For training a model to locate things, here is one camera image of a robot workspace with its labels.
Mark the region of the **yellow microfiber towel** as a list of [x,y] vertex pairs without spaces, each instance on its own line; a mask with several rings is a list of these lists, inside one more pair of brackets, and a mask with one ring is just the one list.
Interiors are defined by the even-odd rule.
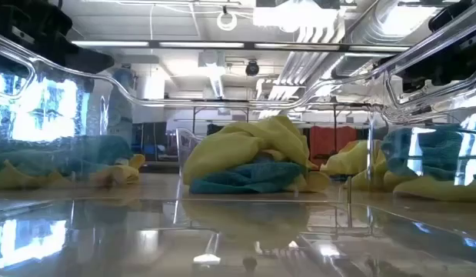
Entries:
[[476,179],[469,185],[455,185],[426,175],[398,184],[393,193],[443,202],[476,202]]
[[98,187],[110,189],[117,186],[134,185],[139,182],[139,169],[145,157],[136,154],[124,164],[109,165],[99,172],[90,174],[89,181]]
[[330,184],[330,178],[323,172],[310,171],[295,177],[292,183],[285,187],[285,191],[318,193],[324,191]]
[[71,185],[87,181],[97,170],[85,162],[0,161],[0,190],[40,189],[50,185]]
[[368,140],[349,142],[337,154],[331,156],[325,164],[321,165],[320,171],[328,176],[351,176],[353,190],[381,191],[382,179],[385,170],[381,164],[384,156],[380,154],[381,141],[375,139],[374,143],[374,173],[371,179],[368,177]]
[[305,136],[288,117],[276,115],[258,122],[234,122],[202,139],[183,166],[183,182],[188,185],[206,174],[252,162],[258,156],[317,168],[309,160]]

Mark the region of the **teal microfiber towel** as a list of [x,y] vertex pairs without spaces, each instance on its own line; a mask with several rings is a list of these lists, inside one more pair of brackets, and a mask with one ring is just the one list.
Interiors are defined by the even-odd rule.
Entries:
[[306,191],[304,166],[293,162],[252,162],[194,179],[191,194],[269,194]]
[[21,173],[32,176],[53,171],[87,175],[117,162],[127,162],[134,153],[116,135],[61,137],[52,141],[0,141],[0,170],[9,163]]

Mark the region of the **blue microfiber towel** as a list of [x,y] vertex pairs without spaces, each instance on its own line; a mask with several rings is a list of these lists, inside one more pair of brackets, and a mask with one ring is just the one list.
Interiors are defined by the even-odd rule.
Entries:
[[459,125],[399,128],[381,143],[388,170],[469,185],[476,180],[476,130]]

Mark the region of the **clear plastic basket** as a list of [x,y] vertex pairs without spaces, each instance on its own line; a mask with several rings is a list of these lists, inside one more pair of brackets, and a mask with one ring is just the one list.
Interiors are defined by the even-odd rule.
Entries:
[[186,128],[176,129],[179,175],[183,175],[185,162],[195,146],[199,144],[203,138],[203,136],[195,135]]
[[[63,0],[60,7],[73,22],[71,43],[351,44],[347,35],[377,2]],[[409,49],[391,54],[86,48],[115,61],[92,74],[0,35],[0,141],[116,135],[131,148],[132,125],[144,122],[166,122],[168,139],[134,185],[106,189],[88,179],[0,190],[0,277],[476,277],[476,202],[395,195],[398,184],[422,176],[389,171],[381,146],[381,191],[353,190],[351,176],[337,175],[318,193],[198,195],[179,175],[177,128],[205,138],[234,122],[284,115],[309,149],[311,127],[348,126],[355,141],[369,141],[370,179],[373,141],[389,132],[476,130],[476,71],[410,94],[395,77],[475,31],[476,0],[398,5],[421,24],[389,44]],[[344,55],[371,61],[333,78]],[[250,60],[256,76],[245,74]]]

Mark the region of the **dark cabinet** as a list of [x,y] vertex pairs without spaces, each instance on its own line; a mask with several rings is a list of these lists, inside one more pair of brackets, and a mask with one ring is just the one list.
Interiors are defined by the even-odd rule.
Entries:
[[157,162],[167,146],[166,122],[144,122],[132,125],[131,150],[142,154],[147,162]]

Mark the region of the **red cabinet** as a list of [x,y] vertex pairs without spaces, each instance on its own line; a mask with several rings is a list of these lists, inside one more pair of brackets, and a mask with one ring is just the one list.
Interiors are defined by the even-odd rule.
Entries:
[[309,139],[311,161],[316,165],[322,165],[349,142],[355,141],[357,131],[348,126],[340,128],[313,126],[310,129]]

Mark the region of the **black overhead frame beam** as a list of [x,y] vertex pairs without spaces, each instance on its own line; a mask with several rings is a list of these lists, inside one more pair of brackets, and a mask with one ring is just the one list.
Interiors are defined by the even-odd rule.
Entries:
[[244,51],[299,51],[299,52],[355,52],[355,53],[399,53],[409,49],[405,45],[354,45],[335,43],[299,42],[230,42],[230,41],[72,41],[85,48],[167,48],[167,49],[214,49]]

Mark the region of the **silver ventilation duct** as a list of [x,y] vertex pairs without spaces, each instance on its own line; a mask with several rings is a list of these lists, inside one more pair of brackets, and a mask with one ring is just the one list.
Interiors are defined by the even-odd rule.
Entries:
[[[378,0],[364,19],[347,35],[351,44],[389,45],[398,44],[421,23],[406,18],[411,8],[399,6],[400,0]],[[333,78],[350,77],[371,61],[371,57],[344,55],[332,70]]]

